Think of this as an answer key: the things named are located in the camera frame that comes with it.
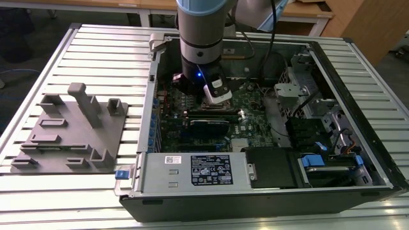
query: motherboard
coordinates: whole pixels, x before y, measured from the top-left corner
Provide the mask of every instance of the motherboard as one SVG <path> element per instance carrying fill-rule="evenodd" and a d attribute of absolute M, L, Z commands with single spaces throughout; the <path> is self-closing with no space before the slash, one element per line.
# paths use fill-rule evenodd
<path fill-rule="evenodd" d="M 159 91 L 162 152 L 235 152 L 274 146 L 264 92 L 255 85 L 234 92 L 234 98 L 220 104 L 166 88 Z"/>

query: black plastic bracket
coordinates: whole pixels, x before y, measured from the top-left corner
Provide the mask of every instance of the black plastic bracket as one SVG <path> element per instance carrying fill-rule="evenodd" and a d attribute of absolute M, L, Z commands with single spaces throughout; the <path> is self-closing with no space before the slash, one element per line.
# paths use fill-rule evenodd
<path fill-rule="evenodd" d="M 344 39 L 344 41 L 346 41 L 347 43 L 354 43 L 352 38 L 350 38 L 350 37 L 343 37 L 343 39 Z"/>
<path fill-rule="evenodd" d="M 83 23 L 71 23 L 70 29 L 80 29 L 83 26 Z"/>

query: blue latch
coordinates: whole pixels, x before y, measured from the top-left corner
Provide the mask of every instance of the blue latch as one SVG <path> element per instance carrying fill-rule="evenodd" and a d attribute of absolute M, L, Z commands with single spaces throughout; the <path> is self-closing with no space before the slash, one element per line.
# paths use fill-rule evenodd
<path fill-rule="evenodd" d="M 358 155 L 358 156 L 355 156 L 355 159 L 356 159 L 358 165 L 363 166 L 364 165 L 363 157 Z"/>
<path fill-rule="evenodd" d="M 302 162 L 304 167 L 326 166 L 322 155 L 307 155 Z"/>
<path fill-rule="evenodd" d="M 316 142 L 316 144 L 318 144 L 318 146 L 320 147 L 320 149 L 322 149 L 323 151 L 327 151 L 327 150 L 328 150 L 327 146 L 323 145 L 322 142 Z"/>
<path fill-rule="evenodd" d="M 115 172 L 116 180 L 128 180 L 130 179 L 130 171 L 128 170 L 118 170 Z"/>

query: barcode sticker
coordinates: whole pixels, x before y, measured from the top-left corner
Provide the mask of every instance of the barcode sticker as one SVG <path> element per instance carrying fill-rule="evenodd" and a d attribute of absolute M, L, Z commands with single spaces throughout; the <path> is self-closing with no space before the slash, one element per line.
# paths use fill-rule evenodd
<path fill-rule="evenodd" d="M 128 6 L 128 7 L 136 7 L 136 4 L 119 4 L 119 6 Z"/>
<path fill-rule="evenodd" d="M 332 15 L 327 15 L 327 14 L 319 14 L 318 18 L 332 18 Z"/>
<path fill-rule="evenodd" d="M 182 156 L 166 156 L 166 164 L 182 164 Z"/>

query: wooden cabinet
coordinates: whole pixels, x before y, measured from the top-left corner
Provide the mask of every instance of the wooden cabinet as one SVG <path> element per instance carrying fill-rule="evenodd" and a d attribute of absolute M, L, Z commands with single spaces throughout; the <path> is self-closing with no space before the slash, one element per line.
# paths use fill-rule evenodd
<path fill-rule="evenodd" d="M 376 65 L 409 29 L 409 0 L 327 0 L 335 18 L 322 36 L 350 37 Z"/>

